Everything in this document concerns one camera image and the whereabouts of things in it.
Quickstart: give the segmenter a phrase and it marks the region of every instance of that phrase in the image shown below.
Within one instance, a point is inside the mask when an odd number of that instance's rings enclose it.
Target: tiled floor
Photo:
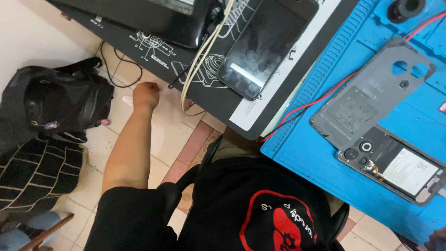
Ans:
[[[139,69],[135,65],[120,62],[108,44],[104,47],[104,56],[114,83],[130,84],[139,76]],[[160,103],[152,120],[149,178],[149,188],[156,188],[162,181],[176,182],[190,167],[200,163],[207,146],[224,132],[226,126],[209,113],[185,118],[179,106],[180,92],[168,89],[166,82],[150,72],[143,72],[141,81],[156,82],[161,88]],[[100,74],[108,79],[105,71]],[[124,100],[132,96],[134,87],[115,88],[109,115],[111,125],[87,130],[86,146],[89,149],[90,166],[83,170],[79,187],[56,205],[57,209],[73,212],[75,217],[46,244],[55,251],[82,251],[85,247],[96,216],[105,164],[133,111],[132,106]],[[194,106],[191,113],[200,111],[200,107]],[[192,190],[193,185],[183,192],[182,200],[169,222],[177,234],[192,204]],[[389,228],[354,208],[351,208],[347,224],[338,240],[346,251],[406,251]]]

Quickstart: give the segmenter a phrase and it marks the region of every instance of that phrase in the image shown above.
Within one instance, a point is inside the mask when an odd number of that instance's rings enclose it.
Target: black laptop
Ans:
[[[129,28],[197,48],[217,0],[48,0],[102,16]]]

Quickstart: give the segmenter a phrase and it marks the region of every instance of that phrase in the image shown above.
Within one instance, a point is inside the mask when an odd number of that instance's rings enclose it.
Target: hand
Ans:
[[[443,251],[446,250],[446,247],[443,247],[443,250],[437,250],[437,242],[439,240],[443,241],[443,245],[446,243],[446,227],[442,229],[438,229],[434,231],[434,234],[429,235],[429,241],[424,243],[427,248],[427,251]]]
[[[153,111],[160,101],[160,88],[157,83],[144,82],[133,90],[133,108]]]

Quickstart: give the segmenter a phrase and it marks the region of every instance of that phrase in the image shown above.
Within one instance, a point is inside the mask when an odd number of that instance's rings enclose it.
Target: camera lens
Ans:
[[[373,147],[372,142],[364,141],[359,146],[359,149],[361,150],[361,152],[370,152],[372,150],[372,147]]]
[[[358,157],[358,151],[355,148],[348,148],[345,150],[344,154],[346,159],[354,159]]]

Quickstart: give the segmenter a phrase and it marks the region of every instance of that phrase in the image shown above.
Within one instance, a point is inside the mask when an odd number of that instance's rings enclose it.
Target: gear icon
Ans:
[[[283,244],[280,245],[280,251],[291,251],[296,249],[296,245],[294,244],[295,239],[292,238],[290,234],[285,232],[282,237]]]

